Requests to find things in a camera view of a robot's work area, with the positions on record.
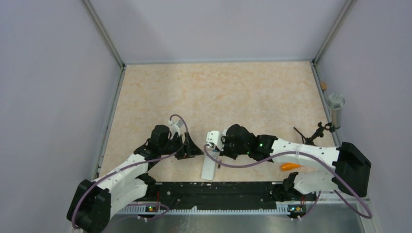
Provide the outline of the white remote control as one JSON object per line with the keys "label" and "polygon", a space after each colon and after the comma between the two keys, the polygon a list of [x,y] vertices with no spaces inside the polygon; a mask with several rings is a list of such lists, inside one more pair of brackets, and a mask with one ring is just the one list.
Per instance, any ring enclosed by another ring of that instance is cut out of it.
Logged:
{"label": "white remote control", "polygon": [[[217,159],[220,152],[218,150],[208,151],[209,155],[211,155],[214,159]],[[216,163],[210,159],[209,156],[205,154],[204,162],[202,167],[201,179],[211,181],[214,178],[214,172],[216,168]]]}

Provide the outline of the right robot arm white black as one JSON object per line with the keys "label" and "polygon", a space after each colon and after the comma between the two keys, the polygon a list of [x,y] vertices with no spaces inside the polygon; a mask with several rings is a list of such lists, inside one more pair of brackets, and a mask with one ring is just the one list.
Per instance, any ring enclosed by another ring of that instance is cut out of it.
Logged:
{"label": "right robot arm white black", "polygon": [[236,159],[248,155],[256,161],[292,163],[309,167],[310,172],[292,175],[285,186],[285,194],[298,200],[304,194],[337,190],[361,198],[368,191],[371,162],[352,143],[342,142],[338,147],[320,147],[293,143],[273,135],[254,135],[239,124],[225,133],[211,132],[207,137],[222,156]]}

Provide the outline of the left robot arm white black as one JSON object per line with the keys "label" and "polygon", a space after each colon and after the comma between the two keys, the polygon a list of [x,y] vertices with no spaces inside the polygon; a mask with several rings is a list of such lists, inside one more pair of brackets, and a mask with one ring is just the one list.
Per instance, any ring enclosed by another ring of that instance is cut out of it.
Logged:
{"label": "left robot arm white black", "polygon": [[161,160],[202,155],[188,132],[180,134],[166,125],[156,125],[151,136],[118,167],[92,181],[79,183],[67,212],[75,229],[101,233],[111,218],[131,202],[154,198],[156,188],[147,172]]}

